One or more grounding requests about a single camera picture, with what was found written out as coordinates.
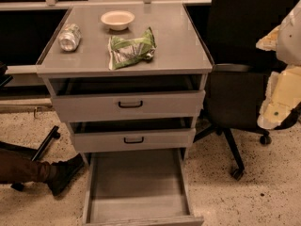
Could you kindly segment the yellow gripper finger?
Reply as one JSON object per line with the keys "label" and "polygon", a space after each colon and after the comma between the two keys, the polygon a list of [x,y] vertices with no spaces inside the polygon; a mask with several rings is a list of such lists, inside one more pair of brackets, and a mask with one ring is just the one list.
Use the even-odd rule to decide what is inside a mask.
{"label": "yellow gripper finger", "polygon": [[276,51],[278,31],[279,26],[276,26],[266,36],[258,40],[258,42],[256,43],[256,47],[263,51]]}
{"label": "yellow gripper finger", "polygon": [[272,72],[257,124],[267,130],[292,127],[300,116],[301,68],[288,66],[281,73]]}

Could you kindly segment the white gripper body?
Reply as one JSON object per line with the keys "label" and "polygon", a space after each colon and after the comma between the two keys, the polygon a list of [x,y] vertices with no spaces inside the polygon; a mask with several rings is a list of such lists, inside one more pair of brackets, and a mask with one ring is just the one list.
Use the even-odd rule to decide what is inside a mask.
{"label": "white gripper body", "polygon": [[276,53],[287,64],[301,64],[301,0],[280,24]]}

